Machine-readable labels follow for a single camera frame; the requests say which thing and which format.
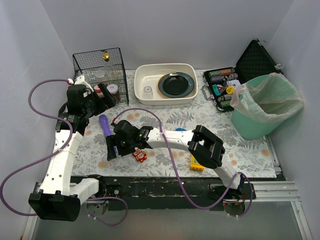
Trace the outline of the brown spice jar white lid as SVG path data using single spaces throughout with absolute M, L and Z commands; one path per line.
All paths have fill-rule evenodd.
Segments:
M 119 103 L 121 101 L 119 88 L 116 84 L 109 84 L 106 86 L 106 89 L 116 98 L 117 103 Z

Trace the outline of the pink lid spice jar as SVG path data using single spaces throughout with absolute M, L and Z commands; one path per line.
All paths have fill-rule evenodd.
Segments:
M 100 89 L 100 87 L 99 87 L 98 85 L 95 85 L 93 89 L 94 89 L 94 91 L 96 92 L 96 94 L 97 94 L 100 98 L 102 98 L 102 97 L 104 96 L 103 92 L 101 91 L 101 89 Z

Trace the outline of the silver lid spice jar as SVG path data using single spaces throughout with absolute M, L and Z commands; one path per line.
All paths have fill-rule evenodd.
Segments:
M 100 84 L 100 83 L 108 84 L 109 77 L 104 70 L 100 69 L 100 70 L 95 71 L 94 77 L 95 77 L 95 80 L 98 84 Z

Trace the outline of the glass bottle gold stopper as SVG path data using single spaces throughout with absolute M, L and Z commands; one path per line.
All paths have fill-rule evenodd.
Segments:
M 104 70 L 105 72 L 112 76 L 114 73 L 114 64 L 112 63 L 110 59 L 109 53 L 105 50 L 102 54 L 103 64 L 104 64 Z

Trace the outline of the black small plate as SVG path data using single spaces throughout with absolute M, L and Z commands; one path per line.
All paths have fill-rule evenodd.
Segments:
M 179 95 L 188 88 L 188 81 L 182 76 L 170 76 L 163 81 L 163 90 L 170 95 Z

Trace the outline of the blue ceramic plate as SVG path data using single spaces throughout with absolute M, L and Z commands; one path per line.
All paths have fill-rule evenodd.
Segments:
M 164 82 L 164 80 L 166 78 L 169 78 L 169 77 L 176 77 L 176 76 L 181 76 L 181 77 L 184 77 L 187 79 L 188 81 L 188 88 L 187 90 L 184 92 L 184 93 L 181 93 L 181 94 L 178 94 L 178 95 L 172 95 L 172 94 L 168 94 L 164 91 L 163 87 L 162 87 L 162 84 Z M 193 78 L 184 73 L 184 72 L 171 72 L 171 73 L 168 73 L 168 74 L 165 74 L 163 75 L 158 83 L 157 83 L 157 88 L 158 88 L 158 91 L 166 98 L 170 98 L 170 99 L 177 99 L 177 98 L 185 98 L 187 97 L 195 88 L 195 82 L 193 80 Z

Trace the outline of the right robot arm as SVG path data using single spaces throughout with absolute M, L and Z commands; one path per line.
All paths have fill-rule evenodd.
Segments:
M 136 149 L 170 147 L 188 151 L 203 167 L 212 169 L 225 187 L 242 195 L 244 178 L 241 177 L 225 155 L 223 141 L 202 125 L 194 130 L 166 131 L 152 126 L 137 128 L 126 120 L 112 123 L 113 134 L 106 136 L 107 160 L 132 154 Z

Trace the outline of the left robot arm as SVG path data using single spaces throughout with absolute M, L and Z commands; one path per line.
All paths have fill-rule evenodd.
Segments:
M 67 101 L 58 111 L 55 125 L 53 155 L 46 175 L 28 203 L 42 220 L 73 222 L 81 205 L 90 197 L 103 197 L 106 188 L 97 174 L 85 176 L 71 187 L 71 174 L 78 147 L 84 137 L 89 119 L 106 110 L 104 102 L 85 83 L 69 83 Z

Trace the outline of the red owl toy block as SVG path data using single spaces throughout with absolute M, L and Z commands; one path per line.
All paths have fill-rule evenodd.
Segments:
M 135 160 L 140 163 L 143 163 L 147 159 L 147 154 L 140 148 L 136 148 L 132 155 Z

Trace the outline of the white rectangular basin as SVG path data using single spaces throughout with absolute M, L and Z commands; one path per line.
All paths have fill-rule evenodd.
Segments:
M 166 74 L 172 72 L 182 72 L 190 75 L 195 83 L 193 91 L 183 98 L 167 98 L 158 90 L 158 81 Z M 147 64 L 138 67 L 134 75 L 134 94 L 137 99 L 147 106 L 165 106 L 165 105 L 181 105 L 193 101 L 198 94 L 198 80 L 194 68 L 186 63 L 160 63 Z M 145 86 L 151 86 L 153 91 L 153 99 L 143 98 L 143 89 Z

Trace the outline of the yellow window toy block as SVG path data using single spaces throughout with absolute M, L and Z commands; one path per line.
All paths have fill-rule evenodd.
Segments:
M 193 155 L 191 155 L 191 158 L 190 158 L 190 170 L 192 171 L 199 171 L 199 172 L 202 172 L 205 167 L 202 166 L 201 164 L 199 164 L 197 162 L 197 160 L 195 159 L 195 157 Z

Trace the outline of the black poker chip case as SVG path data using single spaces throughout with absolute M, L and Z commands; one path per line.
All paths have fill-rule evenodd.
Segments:
M 270 73 L 282 73 L 284 65 L 276 63 L 267 52 L 263 43 L 258 39 L 250 41 L 249 45 L 236 62 L 235 66 L 206 70 L 203 72 L 205 86 L 210 92 L 207 100 L 212 99 L 219 112 L 229 112 L 233 108 L 230 105 L 231 93 L 227 94 L 226 87 L 230 81 L 237 80 L 244 84 L 253 78 L 268 75 Z

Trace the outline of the green trash bin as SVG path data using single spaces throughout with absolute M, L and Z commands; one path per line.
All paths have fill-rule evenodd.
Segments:
M 247 140 L 255 140 L 268 135 L 284 122 L 278 122 L 275 124 L 260 123 L 241 114 L 235 109 L 233 109 L 231 121 L 239 134 Z

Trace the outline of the clear bin liner bag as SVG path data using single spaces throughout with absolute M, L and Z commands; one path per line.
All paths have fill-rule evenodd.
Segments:
M 246 117 L 263 124 L 281 123 L 304 107 L 298 89 L 280 73 L 255 77 L 240 85 L 230 105 Z

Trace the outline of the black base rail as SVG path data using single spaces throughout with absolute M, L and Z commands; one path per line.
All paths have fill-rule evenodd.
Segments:
M 89 174 L 88 178 L 99 180 L 97 197 L 107 197 L 108 210 L 181 210 L 196 206 L 212 207 L 223 211 L 223 200 L 241 204 L 244 200 L 256 199 L 253 184 L 241 180 L 239 190 L 227 189 L 218 178 L 174 177 L 112 177 Z

